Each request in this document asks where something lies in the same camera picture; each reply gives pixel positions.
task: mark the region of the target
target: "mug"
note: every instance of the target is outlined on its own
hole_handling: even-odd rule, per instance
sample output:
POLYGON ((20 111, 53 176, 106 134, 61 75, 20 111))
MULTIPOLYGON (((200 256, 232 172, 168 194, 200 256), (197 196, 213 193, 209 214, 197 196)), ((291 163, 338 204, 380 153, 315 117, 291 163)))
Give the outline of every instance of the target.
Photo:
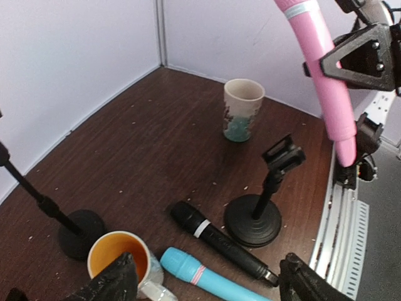
POLYGON ((251 129, 264 98, 260 83, 238 78, 224 85, 223 133, 233 142, 245 142, 251 137, 251 129))
POLYGON ((152 301, 177 301, 177 297, 162 286, 163 269, 155 255, 137 235, 114 231, 103 235, 92 246, 88 255, 88 273, 96 277, 122 253, 130 252, 137 266, 138 298, 152 301))

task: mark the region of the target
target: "microphone holder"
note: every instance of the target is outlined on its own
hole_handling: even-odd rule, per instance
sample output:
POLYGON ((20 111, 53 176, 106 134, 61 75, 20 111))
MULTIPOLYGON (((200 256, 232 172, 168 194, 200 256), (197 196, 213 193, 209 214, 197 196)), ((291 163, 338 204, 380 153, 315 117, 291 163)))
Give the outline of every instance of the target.
POLYGON ((10 162, 7 148, 1 142, 0 167, 5 167, 26 192, 36 200, 40 210, 61 224, 58 243, 64 254, 76 260, 86 260, 90 248, 99 237, 107 232, 101 217, 90 210, 78 210, 66 216, 51 198, 39 193, 14 167, 10 162))
POLYGON ((262 195, 247 194, 232 200, 224 213, 227 232, 238 243, 258 248, 272 242, 281 229, 281 214, 271 201, 287 172, 301 165, 306 157, 293 144, 290 135, 263 154, 269 173, 263 182, 262 195))

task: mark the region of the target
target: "brown wooden table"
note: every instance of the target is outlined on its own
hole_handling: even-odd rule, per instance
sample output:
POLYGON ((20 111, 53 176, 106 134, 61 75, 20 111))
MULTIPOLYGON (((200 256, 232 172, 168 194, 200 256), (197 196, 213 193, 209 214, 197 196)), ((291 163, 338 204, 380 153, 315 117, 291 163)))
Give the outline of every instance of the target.
MULTIPOLYGON (((279 236, 251 252, 276 273, 289 252, 308 262, 325 197, 331 142, 321 120, 268 99, 251 140, 229 142, 222 135, 222 91, 220 83, 161 68, 69 135, 28 179, 66 213, 93 209, 109 230, 138 234, 157 256, 168 246, 181 248, 221 275, 279 300, 278 288, 252 280, 179 229, 167 206, 188 199, 221 227, 226 203, 261 192, 268 171, 261 154, 291 133, 307 160, 286 176, 273 197, 283 215, 279 236)), ((89 281, 86 264, 60 252, 57 230, 57 223, 20 187, 0 206, 0 300, 12 287, 31 300, 59 300, 89 281)), ((179 300, 218 300, 171 275, 165 285, 179 300)))

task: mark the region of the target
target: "round black base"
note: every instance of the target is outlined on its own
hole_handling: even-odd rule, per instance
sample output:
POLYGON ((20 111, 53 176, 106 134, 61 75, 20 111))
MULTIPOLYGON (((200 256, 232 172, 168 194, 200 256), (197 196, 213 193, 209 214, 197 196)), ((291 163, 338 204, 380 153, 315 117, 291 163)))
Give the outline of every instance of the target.
POLYGON ((85 234, 78 236, 61 226, 58 231, 58 243, 65 255, 84 261, 88 258, 90 248, 96 240, 106 234, 105 224, 99 215, 90 210, 74 211, 68 217, 85 234))
POLYGON ((281 229, 281 214, 273 202, 269 202, 260 219, 252 219, 259 195, 247 194, 231 201, 224 213, 227 232, 238 243, 258 248, 271 243, 281 229))

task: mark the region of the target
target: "blue microphone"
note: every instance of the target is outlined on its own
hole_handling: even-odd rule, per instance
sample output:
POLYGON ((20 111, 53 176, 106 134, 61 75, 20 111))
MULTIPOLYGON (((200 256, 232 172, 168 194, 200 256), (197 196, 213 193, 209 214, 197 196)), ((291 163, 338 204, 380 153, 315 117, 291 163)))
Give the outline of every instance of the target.
POLYGON ((270 301, 206 268, 199 260, 176 248, 168 248, 160 260, 178 279, 189 282, 226 301, 270 301))

